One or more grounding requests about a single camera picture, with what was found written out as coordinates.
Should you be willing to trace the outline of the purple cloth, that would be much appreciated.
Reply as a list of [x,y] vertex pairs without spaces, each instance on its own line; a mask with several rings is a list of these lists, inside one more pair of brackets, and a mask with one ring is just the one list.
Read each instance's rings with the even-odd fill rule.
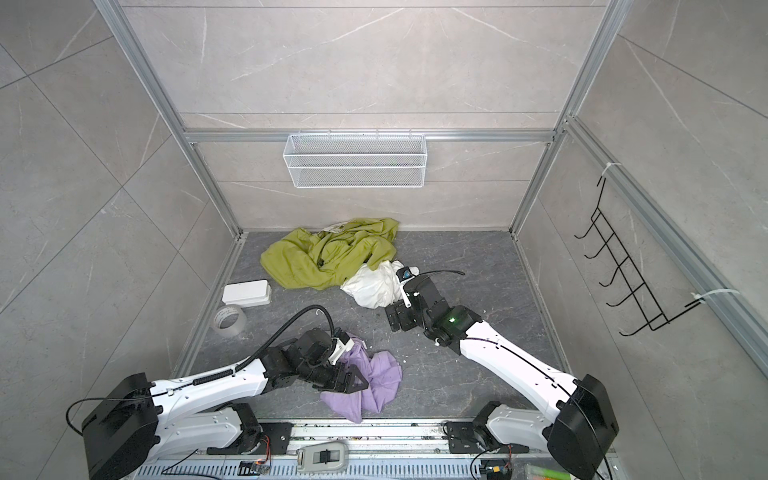
[[356,366],[368,382],[368,388],[351,394],[322,392],[320,398],[335,414],[359,424],[364,412],[381,413],[395,399],[403,372],[389,351],[370,355],[363,340],[352,336],[352,341],[354,346],[342,355],[340,362]]

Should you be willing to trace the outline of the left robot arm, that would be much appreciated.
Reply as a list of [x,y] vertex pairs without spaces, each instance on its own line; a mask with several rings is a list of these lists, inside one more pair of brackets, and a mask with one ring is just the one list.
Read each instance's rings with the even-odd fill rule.
[[204,451],[235,455],[254,450],[262,428],[247,399],[302,380],[320,392],[353,394],[369,383],[340,358],[354,347],[342,330],[314,328],[281,344],[268,341],[254,355],[189,377],[150,381],[124,378],[82,421],[88,476],[122,479],[144,463]]

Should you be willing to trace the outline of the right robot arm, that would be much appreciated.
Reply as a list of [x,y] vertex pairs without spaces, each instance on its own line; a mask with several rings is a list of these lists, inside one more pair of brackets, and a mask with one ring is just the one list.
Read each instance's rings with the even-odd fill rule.
[[483,366],[535,407],[525,414],[500,402],[488,403],[472,432],[485,451],[513,444],[545,450],[570,475],[593,479],[608,464],[607,453],[619,424],[603,383],[592,375],[578,379],[560,371],[496,331],[471,309],[450,305],[429,273],[399,269],[398,294],[386,307],[392,331],[420,327],[438,347]]

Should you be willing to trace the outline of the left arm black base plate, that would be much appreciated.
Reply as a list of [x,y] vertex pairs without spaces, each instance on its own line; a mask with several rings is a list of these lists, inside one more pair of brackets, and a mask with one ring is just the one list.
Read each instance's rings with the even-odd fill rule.
[[294,424],[267,422],[246,425],[241,434],[224,448],[207,448],[207,455],[271,455],[287,453]]

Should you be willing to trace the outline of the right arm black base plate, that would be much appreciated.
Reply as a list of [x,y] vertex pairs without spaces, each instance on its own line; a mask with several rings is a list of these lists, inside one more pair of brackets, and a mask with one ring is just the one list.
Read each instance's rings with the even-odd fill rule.
[[528,446],[508,443],[502,444],[485,426],[477,422],[447,421],[441,425],[443,435],[449,443],[449,451],[459,453],[511,452],[512,454],[529,453]]

